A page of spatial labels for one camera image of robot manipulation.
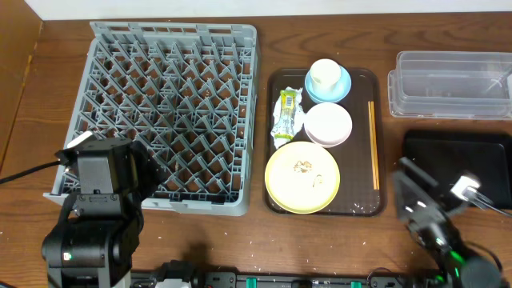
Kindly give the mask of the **white pink bowl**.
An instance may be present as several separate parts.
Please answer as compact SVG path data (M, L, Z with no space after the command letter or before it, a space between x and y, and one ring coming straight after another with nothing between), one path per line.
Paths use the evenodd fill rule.
M324 148L335 147L347 140L353 129L348 111L334 103L321 103L306 113L304 130L308 138Z

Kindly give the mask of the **light blue bowl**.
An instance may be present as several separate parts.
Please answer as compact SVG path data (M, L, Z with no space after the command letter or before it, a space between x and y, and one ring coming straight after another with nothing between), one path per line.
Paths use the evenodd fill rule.
M312 76L311 70L309 70L306 74L305 78L305 88L308 93L310 99L315 103L337 103L343 100L348 93L350 92L352 81L348 70L340 66L341 76L336 81L336 83L332 86L331 90L326 90L320 87L317 84Z

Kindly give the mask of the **yellow green snack wrapper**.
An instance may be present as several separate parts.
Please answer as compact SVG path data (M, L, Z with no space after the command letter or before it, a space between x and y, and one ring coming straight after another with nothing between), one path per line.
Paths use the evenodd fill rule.
M302 129L305 116L302 108L302 88L296 90L288 86L280 90L273 111L274 124L270 131L276 149L295 137Z

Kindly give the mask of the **white cup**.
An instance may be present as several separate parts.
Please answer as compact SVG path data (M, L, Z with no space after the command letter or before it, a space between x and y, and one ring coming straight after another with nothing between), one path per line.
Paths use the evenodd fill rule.
M334 60L319 59L310 67L310 77L315 93L330 93L342 76L340 65Z

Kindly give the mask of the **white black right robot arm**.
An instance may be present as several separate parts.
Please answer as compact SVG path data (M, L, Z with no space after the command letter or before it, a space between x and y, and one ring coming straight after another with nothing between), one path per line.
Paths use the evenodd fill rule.
M438 188L438 182L408 158L400 158L398 164L399 168L393 172L397 217L438 265L436 271L404 278L402 286L510 287L495 254L486 258L462 240L450 217L463 208L444 210L429 195Z

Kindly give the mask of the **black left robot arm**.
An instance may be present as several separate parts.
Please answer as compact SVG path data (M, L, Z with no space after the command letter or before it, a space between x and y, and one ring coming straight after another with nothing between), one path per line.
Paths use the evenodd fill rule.
M56 153L80 187L42 243L50 287L115 287L130 273L144 226L142 202L165 174L140 142L105 138Z

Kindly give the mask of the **grey dishwasher rack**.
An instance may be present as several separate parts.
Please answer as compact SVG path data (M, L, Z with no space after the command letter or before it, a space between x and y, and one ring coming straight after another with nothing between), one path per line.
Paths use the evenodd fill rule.
M249 24L92 22L66 140L141 142L165 173L148 210L244 215L259 46Z

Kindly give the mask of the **black bin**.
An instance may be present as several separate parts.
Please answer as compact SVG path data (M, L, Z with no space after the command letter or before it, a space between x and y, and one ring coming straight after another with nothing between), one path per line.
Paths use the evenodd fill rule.
M495 207L511 208L511 136L441 130L410 130L404 137L403 155L438 182L429 195L445 210L462 200L450 188L465 173L481 183L479 193Z

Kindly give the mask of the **dark brown tray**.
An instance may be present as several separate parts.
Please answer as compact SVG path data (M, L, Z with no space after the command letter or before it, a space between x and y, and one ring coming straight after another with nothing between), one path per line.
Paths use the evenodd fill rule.
M346 69L352 86L348 95L338 104L350 114L353 129L344 143L326 148L338 164L341 184L334 200L312 215L373 217L385 209L387 202L378 78L367 69ZM307 68L280 69L269 78L266 99L269 116L265 130L269 137L266 140L265 164L276 151L270 131L274 124L273 111L280 90L288 86L294 89L304 87L302 108L307 112L314 105L305 88L307 72Z

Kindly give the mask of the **yellow plate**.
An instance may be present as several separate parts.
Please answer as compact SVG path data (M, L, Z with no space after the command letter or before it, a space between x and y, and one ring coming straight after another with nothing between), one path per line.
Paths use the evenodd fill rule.
M308 161L323 184L313 188L312 180L294 171L297 161ZM340 187L341 175L331 153L312 142L290 142L277 149L265 168L265 186L270 198L292 214L312 214L326 208Z

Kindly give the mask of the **clear plastic bin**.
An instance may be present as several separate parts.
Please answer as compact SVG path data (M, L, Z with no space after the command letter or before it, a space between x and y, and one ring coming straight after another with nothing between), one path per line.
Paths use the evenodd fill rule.
M511 119L511 54L402 51L388 73L396 118Z

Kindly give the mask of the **food scraps on plate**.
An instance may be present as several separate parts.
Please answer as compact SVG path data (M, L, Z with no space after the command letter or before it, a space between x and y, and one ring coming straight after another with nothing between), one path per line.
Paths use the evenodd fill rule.
M297 161L294 164L294 171L296 173L305 174L306 176L309 176L312 180L311 186L313 188L323 184L323 176L321 174L316 174L314 172L313 165L308 161Z

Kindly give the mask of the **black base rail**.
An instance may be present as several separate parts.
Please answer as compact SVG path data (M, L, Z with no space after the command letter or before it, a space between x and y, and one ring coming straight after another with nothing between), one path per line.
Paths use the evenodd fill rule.
M171 260L155 270L134 270L133 288L400 288L406 280L396 274L376 270L367 276L325 276L305 274L248 274L234 267L205 270L192 262Z

